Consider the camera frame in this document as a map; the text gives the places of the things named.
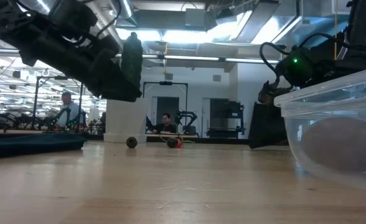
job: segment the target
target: man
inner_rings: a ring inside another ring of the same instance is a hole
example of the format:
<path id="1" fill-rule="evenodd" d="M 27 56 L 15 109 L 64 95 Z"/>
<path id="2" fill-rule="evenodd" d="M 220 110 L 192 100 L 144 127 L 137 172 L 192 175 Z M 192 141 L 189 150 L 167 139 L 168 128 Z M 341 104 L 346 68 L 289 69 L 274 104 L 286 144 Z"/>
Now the man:
<path id="1" fill-rule="evenodd" d="M 153 127 L 153 133 L 160 134 L 161 132 L 177 133 L 176 126 L 170 123 L 170 114 L 162 115 L 162 124 L 157 124 Z"/>
<path id="2" fill-rule="evenodd" d="M 76 103 L 72 102 L 71 93 L 70 92 L 64 92 L 61 95 L 61 99 L 63 101 L 63 107 L 62 107 L 62 109 L 67 108 L 67 107 L 71 109 L 71 112 L 70 112 L 70 120 L 76 118 L 76 116 L 79 113 L 79 105 L 77 105 Z M 60 118 L 57 121 L 57 124 L 61 128 L 65 128 L 65 123 L 66 123 L 66 111 L 61 114 Z"/>

